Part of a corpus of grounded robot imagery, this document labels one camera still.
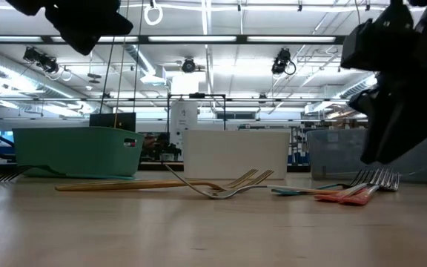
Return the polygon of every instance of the teal basket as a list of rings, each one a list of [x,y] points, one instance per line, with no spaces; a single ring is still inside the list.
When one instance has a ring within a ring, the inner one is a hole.
[[[48,165],[67,177],[133,179],[144,136],[104,127],[14,129],[18,166]],[[31,169],[31,177],[54,177]]]

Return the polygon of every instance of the white plastic bin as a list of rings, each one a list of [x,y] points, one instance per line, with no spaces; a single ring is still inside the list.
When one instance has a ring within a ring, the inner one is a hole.
[[[191,179],[236,179],[252,168],[284,179],[290,134],[261,131],[183,131],[184,175]]]

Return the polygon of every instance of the table surface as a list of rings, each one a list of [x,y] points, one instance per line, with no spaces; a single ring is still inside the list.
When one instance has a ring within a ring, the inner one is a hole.
[[[323,184],[307,175],[266,182]],[[87,180],[0,185],[0,267],[427,266],[427,185],[402,184],[397,193],[377,193],[354,207],[265,189],[229,200],[208,200],[189,188],[53,189],[72,182]]]

